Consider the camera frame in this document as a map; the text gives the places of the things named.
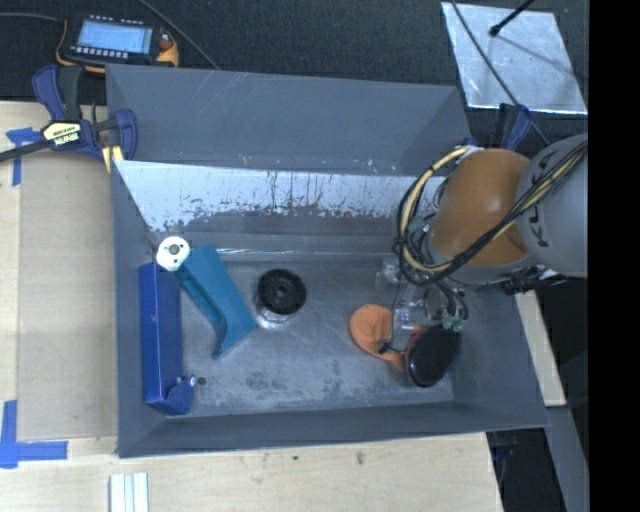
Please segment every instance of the blue plastic piece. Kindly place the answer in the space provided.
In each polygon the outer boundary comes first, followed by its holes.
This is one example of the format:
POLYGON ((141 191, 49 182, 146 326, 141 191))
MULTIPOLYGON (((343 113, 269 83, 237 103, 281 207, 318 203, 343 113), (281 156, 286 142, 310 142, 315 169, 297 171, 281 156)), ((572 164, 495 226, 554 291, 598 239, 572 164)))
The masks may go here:
POLYGON ((114 117, 120 131, 120 150, 125 160, 131 160, 138 147, 138 130, 133 112, 127 108, 116 110, 114 117))
POLYGON ((479 146, 480 144, 478 143, 478 140, 475 137, 465 137, 464 140, 462 141, 462 145, 463 146, 479 146))
MULTIPOLYGON (((17 130, 9 130, 7 137, 15 147, 19 148, 25 142, 39 142, 42 140, 42 135, 33 128, 19 128, 17 130)), ((22 183, 22 161, 20 157, 13 160, 13 177, 11 179, 11 185, 15 187, 22 183)))
POLYGON ((220 357, 256 328, 251 311, 213 245, 193 249, 176 274, 216 330, 213 357, 220 357))
POLYGON ((516 120, 511 128, 507 142, 505 143, 505 149, 515 151, 529 133, 531 128, 531 112, 524 105, 515 105, 514 107, 518 111, 516 120))
POLYGON ((17 401, 4 403, 2 437, 0 437, 0 468, 15 469, 20 461, 65 460, 68 441, 19 443, 16 441, 17 401))
POLYGON ((144 401, 165 414, 189 412, 195 376, 184 378, 180 283, 157 263, 139 269, 144 401))

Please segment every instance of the display screen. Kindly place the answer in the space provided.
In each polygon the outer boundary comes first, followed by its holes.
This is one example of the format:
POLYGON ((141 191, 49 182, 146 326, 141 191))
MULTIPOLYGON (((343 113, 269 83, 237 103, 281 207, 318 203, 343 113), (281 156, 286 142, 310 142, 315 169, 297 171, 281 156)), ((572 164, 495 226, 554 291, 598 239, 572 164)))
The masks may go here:
POLYGON ((76 44, 88 48, 148 54, 152 32, 151 27, 85 20, 76 44))

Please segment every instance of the metal stand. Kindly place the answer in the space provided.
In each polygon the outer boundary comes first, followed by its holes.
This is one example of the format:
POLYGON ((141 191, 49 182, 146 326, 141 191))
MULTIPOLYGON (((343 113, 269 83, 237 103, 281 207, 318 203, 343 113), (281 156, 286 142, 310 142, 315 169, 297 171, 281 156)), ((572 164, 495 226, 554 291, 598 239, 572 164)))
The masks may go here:
POLYGON ((491 37, 497 36, 505 25, 507 25, 512 19, 517 17, 522 11, 524 11, 527 7, 529 7, 535 1, 536 0, 527 0, 520 7, 518 7, 515 11, 513 11, 511 14, 509 14, 509 16, 507 16, 505 19, 503 19, 500 23, 498 23, 497 25, 494 25, 493 27, 491 27, 489 29, 489 35, 491 35, 491 37))

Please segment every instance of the black floor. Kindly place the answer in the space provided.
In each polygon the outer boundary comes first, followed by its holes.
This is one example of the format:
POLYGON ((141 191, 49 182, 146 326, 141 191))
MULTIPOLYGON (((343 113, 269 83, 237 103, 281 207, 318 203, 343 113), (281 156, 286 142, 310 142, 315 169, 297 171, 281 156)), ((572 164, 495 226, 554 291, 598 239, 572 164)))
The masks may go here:
MULTIPOLYGON (((150 0, 150 3, 186 31, 225 70, 460 85, 440 2, 433 0, 150 0)), ((507 8, 520 4, 518 0, 467 3, 507 8)), ((539 0, 530 8, 555 14, 588 105, 588 0, 539 0)), ((133 0, 3 0, 0 11, 58 18, 86 12, 155 19, 133 0)), ((34 100, 31 76, 54 62, 60 35, 60 26, 51 22, 0 18, 3 48, 0 99, 34 100)), ((182 66, 210 67, 185 41, 179 41, 179 49, 182 66)), ((80 100, 104 104, 103 81, 87 77, 80 100)), ((551 141, 587 131, 586 119, 581 117, 535 114, 534 118, 551 141)), ((496 128, 496 112, 469 109, 468 119, 476 139, 488 144, 496 128)), ((530 134, 519 151, 532 156, 542 147, 535 134, 530 134)), ((570 281, 541 290, 538 296, 562 369, 587 346, 586 282, 570 281)), ((588 456, 588 402, 580 400, 574 414, 588 456)), ((542 431, 502 434, 500 442, 509 446, 499 450, 501 460, 496 462, 503 481, 505 510, 564 511, 542 431)))

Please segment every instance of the blue clamp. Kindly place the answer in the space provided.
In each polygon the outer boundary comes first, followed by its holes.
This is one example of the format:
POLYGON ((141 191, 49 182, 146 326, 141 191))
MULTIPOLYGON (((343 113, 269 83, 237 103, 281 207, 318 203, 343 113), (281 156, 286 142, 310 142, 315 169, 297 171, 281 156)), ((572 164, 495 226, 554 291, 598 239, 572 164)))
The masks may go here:
POLYGON ((192 249, 176 274, 182 287, 215 328, 214 358, 220 357, 256 328, 251 311, 213 245, 192 249))
POLYGON ((2 437, 0 437, 0 468, 15 469, 18 462, 30 460, 65 460, 68 441, 21 443, 16 441, 17 401, 4 403, 2 437))
MULTIPOLYGON (((19 128, 17 130, 9 130, 7 132, 7 138, 13 142, 16 148, 19 148, 25 142, 38 142, 42 140, 42 135, 33 128, 19 128)), ((13 161, 11 185, 15 187, 16 185, 20 185, 20 183, 22 183, 22 160, 20 157, 17 157, 13 161)))
POLYGON ((157 263, 139 269, 144 401, 164 412, 189 412, 195 376, 184 376, 180 283, 157 263))
POLYGON ((97 134, 116 129, 120 134, 119 145, 123 157, 127 160, 133 158, 138 142, 133 112, 121 109, 115 113, 114 119, 94 124, 82 119, 77 96, 83 70, 81 66, 60 69, 57 64, 50 64, 35 73, 31 84, 38 102, 49 112, 51 122, 42 128, 40 137, 31 144, 0 153, 0 162, 44 148, 73 151, 102 162, 105 145, 97 134))

